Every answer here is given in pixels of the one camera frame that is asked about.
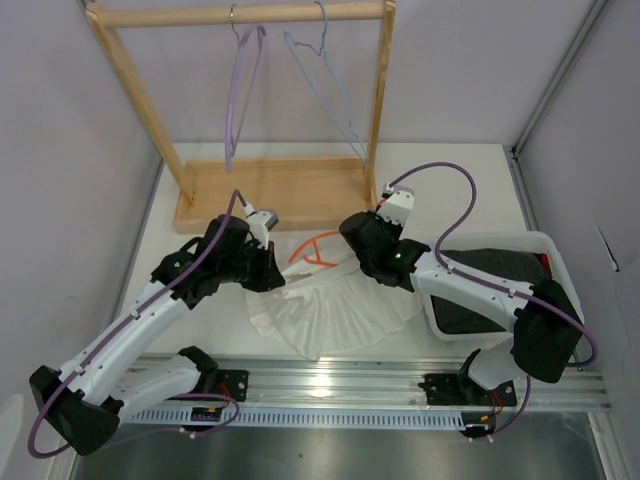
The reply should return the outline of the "white pleated skirt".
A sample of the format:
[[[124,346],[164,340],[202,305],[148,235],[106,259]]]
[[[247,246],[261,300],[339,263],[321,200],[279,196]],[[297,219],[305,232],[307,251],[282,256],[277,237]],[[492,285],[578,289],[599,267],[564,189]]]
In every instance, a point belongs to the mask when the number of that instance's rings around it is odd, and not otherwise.
[[[422,311],[416,294],[366,276],[340,235],[349,254],[345,261],[315,273],[293,272],[288,259],[310,237],[291,234],[276,242],[276,262],[286,280],[283,287],[245,293],[249,321],[260,335],[317,360],[373,346],[402,331]]]

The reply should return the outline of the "orange plastic hanger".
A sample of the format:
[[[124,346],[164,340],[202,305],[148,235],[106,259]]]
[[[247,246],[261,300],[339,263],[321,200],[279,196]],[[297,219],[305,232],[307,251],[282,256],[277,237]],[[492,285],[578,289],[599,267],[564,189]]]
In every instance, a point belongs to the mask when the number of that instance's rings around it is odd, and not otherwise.
[[[291,254],[288,267],[296,273],[315,273],[336,267],[348,258],[337,230],[314,235]]]

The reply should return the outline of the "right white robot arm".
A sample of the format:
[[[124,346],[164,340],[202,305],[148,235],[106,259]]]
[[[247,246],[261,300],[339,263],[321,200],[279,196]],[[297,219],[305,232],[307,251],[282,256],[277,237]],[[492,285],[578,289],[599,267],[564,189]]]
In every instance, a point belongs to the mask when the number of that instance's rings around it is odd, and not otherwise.
[[[401,238],[402,229],[372,211],[344,220],[339,232],[360,264],[379,284],[439,298],[479,314],[510,333],[490,349],[469,355],[456,382],[458,395],[479,403],[499,385],[529,376],[555,384],[570,366],[586,331],[558,282],[517,282],[455,262],[426,244]]]

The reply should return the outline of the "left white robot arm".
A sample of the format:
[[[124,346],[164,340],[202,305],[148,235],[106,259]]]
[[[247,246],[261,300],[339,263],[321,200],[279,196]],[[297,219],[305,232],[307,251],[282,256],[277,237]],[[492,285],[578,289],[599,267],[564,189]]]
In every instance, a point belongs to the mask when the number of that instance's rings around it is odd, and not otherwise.
[[[29,384],[38,422],[47,422],[81,456],[102,448],[123,420],[173,398],[232,402],[217,362],[196,346],[142,372],[131,365],[170,326],[223,284],[269,292],[285,280],[269,234],[271,210],[220,215],[202,237],[165,256],[133,305],[89,346],[58,368],[39,367]]]

